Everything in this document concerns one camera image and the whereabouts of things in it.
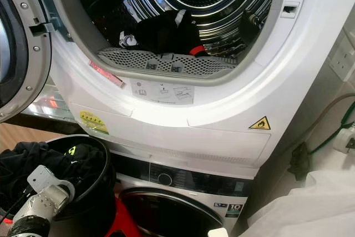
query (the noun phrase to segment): green cable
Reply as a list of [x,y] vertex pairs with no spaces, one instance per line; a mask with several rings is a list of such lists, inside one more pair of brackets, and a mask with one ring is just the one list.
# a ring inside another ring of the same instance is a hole
[[355,101],[350,105],[350,107],[348,108],[348,110],[345,112],[342,120],[341,120],[341,125],[340,127],[334,132],[332,133],[326,140],[324,140],[319,146],[317,146],[314,150],[308,152],[310,155],[314,154],[316,151],[320,150],[321,148],[323,148],[327,143],[329,143],[330,140],[332,140],[335,136],[337,136],[337,134],[341,131],[341,129],[348,129],[350,128],[350,126],[354,123],[348,123],[345,124],[345,122],[348,120],[348,118],[350,117],[351,113],[354,111],[355,109]]
[[348,118],[350,117],[350,115],[354,111],[354,109],[355,109],[355,101],[351,104],[351,106],[345,112],[345,115],[344,115],[343,119],[341,120],[342,125],[348,120]]

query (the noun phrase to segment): yellow warning triangle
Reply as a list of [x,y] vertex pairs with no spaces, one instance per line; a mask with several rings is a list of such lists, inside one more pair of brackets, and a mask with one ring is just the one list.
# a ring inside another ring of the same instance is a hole
[[249,127],[249,129],[258,129],[258,130],[271,130],[270,124],[265,117],[259,119],[256,123]]

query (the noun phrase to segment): power socket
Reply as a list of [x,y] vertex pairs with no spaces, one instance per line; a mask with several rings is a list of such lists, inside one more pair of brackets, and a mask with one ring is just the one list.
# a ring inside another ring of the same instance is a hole
[[346,82],[355,70],[355,49],[343,29],[334,45],[337,46],[337,49],[329,66],[339,76],[340,80]]
[[344,154],[355,149],[355,122],[349,129],[341,129],[335,137],[333,148]]

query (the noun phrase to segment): black bucket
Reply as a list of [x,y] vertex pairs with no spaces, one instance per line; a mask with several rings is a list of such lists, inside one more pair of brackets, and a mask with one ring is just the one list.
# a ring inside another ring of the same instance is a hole
[[69,135],[47,143],[56,150],[62,147],[60,152],[63,153],[75,145],[89,144],[102,148],[106,156],[105,166],[97,180],[54,217],[49,236],[105,236],[116,212],[113,192],[116,172],[110,163],[110,151],[102,142],[88,135]]

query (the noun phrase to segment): wall socket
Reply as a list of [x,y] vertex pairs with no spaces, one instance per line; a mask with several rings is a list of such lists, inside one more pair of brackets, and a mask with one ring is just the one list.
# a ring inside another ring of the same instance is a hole
[[355,49],[343,29],[334,46],[336,50],[329,66],[339,76],[340,80],[347,82],[355,70]]

